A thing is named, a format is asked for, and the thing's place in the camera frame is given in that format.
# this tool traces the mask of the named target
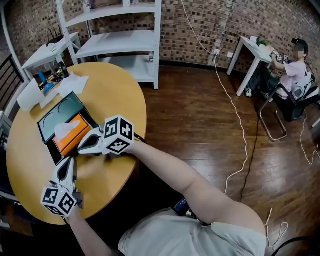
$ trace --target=white desk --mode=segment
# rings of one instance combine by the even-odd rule
[[[254,59],[252,65],[251,65],[248,73],[246,74],[246,76],[245,76],[240,88],[236,92],[237,96],[241,96],[241,94],[244,92],[244,90],[245,90],[247,84],[249,83],[252,75],[256,71],[257,66],[260,63],[260,61],[268,63],[269,65],[272,63],[271,57],[269,55],[267,55],[266,53],[264,53],[263,51],[261,51],[259,49],[259,46],[256,43],[252,42],[248,38],[245,38],[245,37],[241,36],[240,42],[238,44],[238,47],[236,48],[236,51],[235,51],[235,53],[233,55],[232,61],[231,61],[230,66],[229,66],[229,69],[227,71],[227,75],[230,75],[232,70],[234,69],[235,64],[236,64],[236,62],[238,60],[239,54],[241,52],[242,46],[244,46],[244,45],[250,50],[250,52],[252,52],[252,54],[255,56],[255,59]]]
[[[77,48],[81,48],[79,32],[70,35],[71,41],[74,42]],[[63,62],[61,54],[67,49],[67,41],[65,38],[61,39],[59,42],[54,44],[54,47],[47,47],[45,44],[42,45],[22,66],[30,80],[34,77],[28,69],[36,68],[41,65],[49,64],[51,62],[57,61]]]

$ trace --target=yellow table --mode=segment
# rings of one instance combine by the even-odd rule
[[[82,94],[77,95],[97,124],[105,118],[122,115],[134,123],[134,131],[145,137],[147,111],[144,94],[125,70],[108,63],[89,62],[68,68],[78,76],[89,76]],[[63,225],[41,204],[44,187],[55,168],[42,142],[37,122],[62,98],[56,96],[44,109],[37,105],[30,113],[20,110],[13,122],[7,147],[7,171],[12,189],[22,206],[37,219]],[[81,214],[89,218],[108,205],[126,184],[136,160],[120,157],[78,156],[76,187],[83,193]]]

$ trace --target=black chair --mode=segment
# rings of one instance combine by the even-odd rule
[[[282,99],[278,94],[276,94],[278,89],[283,89],[285,93],[288,95],[287,99]],[[275,90],[271,93],[267,101],[263,104],[263,106],[260,108],[258,112],[258,116],[262,122],[262,125],[269,137],[269,139],[272,142],[279,141],[286,137],[288,135],[288,132],[286,130],[286,127],[284,126],[283,122],[281,121],[278,112],[279,110],[282,112],[283,118],[287,122],[292,122],[295,120],[299,120],[303,117],[305,108],[309,106],[310,104],[315,104],[316,102],[320,101],[320,95],[315,95],[311,96],[308,98],[309,95],[311,95],[313,92],[315,92],[318,89],[317,86],[314,86],[310,88],[310,90],[306,93],[306,95],[303,97],[302,100],[295,100],[293,95],[288,92],[288,90],[281,84],[279,83],[278,86],[275,88]],[[277,105],[277,109],[275,112],[276,119],[281,127],[281,130],[283,132],[283,136],[279,138],[273,138],[270,134],[270,131],[262,117],[262,110],[265,108],[265,106],[271,102],[271,99],[275,102]]]

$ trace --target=seated person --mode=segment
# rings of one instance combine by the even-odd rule
[[[275,52],[272,52],[272,64],[275,69],[284,73],[283,76],[280,78],[280,80],[277,80],[277,78],[271,77],[270,72],[268,70],[263,70],[260,72],[260,74],[257,74],[258,76],[260,76],[260,79],[257,79],[256,77],[256,81],[249,82],[247,88],[245,89],[245,95],[247,97],[251,97],[251,91],[254,89],[258,89],[264,95],[265,98],[269,98],[269,93],[275,90],[278,83],[281,83],[290,93],[292,91],[293,86],[296,83],[298,83],[306,75],[307,72],[305,60],[308,56],[309,48],[306,41],[298,39],[297,43],[294,45],[293,52],[296,62],[292,62],[289,64],[278,63],[277,54]],[[288,98],[287,93],[282,88],[279,88],[276,93],[283,100],[286,100]]]
[[[195,169],[176,157],[135,141],[128,150],[152,172],[184,195],[200,221],[166,209],[143,219],[118,243],[127,256],[264,256],[266,230],[248,206],[233,201]],[[115,256],[75,207],[70,227],[86,256]],[[105,232],[113,234],[105,227]]]

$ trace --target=shelf board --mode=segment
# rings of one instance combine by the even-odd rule
[[[128,71],[138,83],[153,83],[154,63],[148,55],[121,56],[100,59],[100,62],[114,64]]]
[[[76,53],[75,58],[127,52],[153,52],[153,30],[133,30],[97,34],[91,37]]]
[[[66,22],[66,27],[70,27],[81,22],[86,22],[94,19],[99,19],[103,17],[109,17],[114,15],[122,14],[142,14],[142,13],[154,13],[156,11],[155,3],[142,2],[138,4],[132,4],[128,7],[123,7],[122,4],[111,5],[107,7],[93,9],[89,13],[83,13],[79,16]]]

